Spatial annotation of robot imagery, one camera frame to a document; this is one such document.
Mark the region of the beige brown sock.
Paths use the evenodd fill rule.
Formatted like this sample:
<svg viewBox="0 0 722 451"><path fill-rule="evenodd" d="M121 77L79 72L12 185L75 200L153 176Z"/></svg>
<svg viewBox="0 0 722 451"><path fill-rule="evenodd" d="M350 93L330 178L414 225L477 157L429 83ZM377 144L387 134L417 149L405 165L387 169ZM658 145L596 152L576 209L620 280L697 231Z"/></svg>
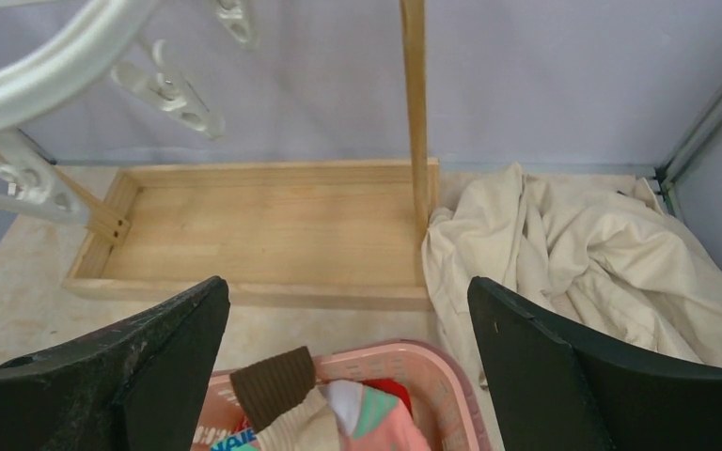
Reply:
<svg viewBox="0 0 722 451"><path fill-rule="evenodd" d="M339 450L337 418L317 387L306 346L229 375L236 400L260 450Z"/></svg>

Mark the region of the pink plastic laundry basket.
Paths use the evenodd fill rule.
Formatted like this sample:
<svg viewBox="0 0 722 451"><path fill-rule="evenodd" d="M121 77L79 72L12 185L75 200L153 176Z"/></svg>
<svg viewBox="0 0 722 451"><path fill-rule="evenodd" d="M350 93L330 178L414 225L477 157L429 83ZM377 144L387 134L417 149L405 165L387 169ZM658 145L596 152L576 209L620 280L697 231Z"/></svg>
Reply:
<svg viewBox="0 0 722 451"><path fill-rule="evenodd" d="M446 353L427 343L390 340L313 357L316 381L392 380L410 397L416 425L432 450L494 450L471 383ZM243 410L234 396L231 370L209 380L191 448L209 450L235 433Z"/></svg>

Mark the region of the pink sock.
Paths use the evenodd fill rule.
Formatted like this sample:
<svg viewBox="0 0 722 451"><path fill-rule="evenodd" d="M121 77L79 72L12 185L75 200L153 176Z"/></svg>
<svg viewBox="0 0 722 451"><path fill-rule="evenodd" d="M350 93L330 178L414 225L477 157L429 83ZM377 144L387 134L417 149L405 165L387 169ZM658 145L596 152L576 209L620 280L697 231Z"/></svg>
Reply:
<svg viewBox="0 0 722 451"><path fill-rule="evenodd" d="M331 381L273 416L208 441L211 450L428 450L408 405L355 381Z"/></svg>

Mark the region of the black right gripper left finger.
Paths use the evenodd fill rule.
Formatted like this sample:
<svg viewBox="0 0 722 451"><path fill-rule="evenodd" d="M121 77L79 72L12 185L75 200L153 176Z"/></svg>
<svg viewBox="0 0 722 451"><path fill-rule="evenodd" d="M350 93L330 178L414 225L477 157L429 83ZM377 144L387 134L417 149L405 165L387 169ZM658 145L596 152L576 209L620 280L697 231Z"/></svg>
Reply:
<svg viewBox="0 0 722 451"><path fill-rule="evenodd" d="M211 277L0 365L0 450L187 450L227 326Z"/></svg>

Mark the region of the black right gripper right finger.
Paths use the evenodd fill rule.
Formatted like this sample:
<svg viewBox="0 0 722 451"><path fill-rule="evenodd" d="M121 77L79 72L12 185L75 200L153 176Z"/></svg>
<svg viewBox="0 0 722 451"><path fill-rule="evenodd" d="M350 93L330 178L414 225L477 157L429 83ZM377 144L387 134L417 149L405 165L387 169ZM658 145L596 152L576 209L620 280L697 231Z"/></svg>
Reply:
<svg viewBox="0 0 722 451"><path fill-rule="evenodd" d="M509 450L722 450L722 368L619 341L485 277L467 301Z"/></svg>

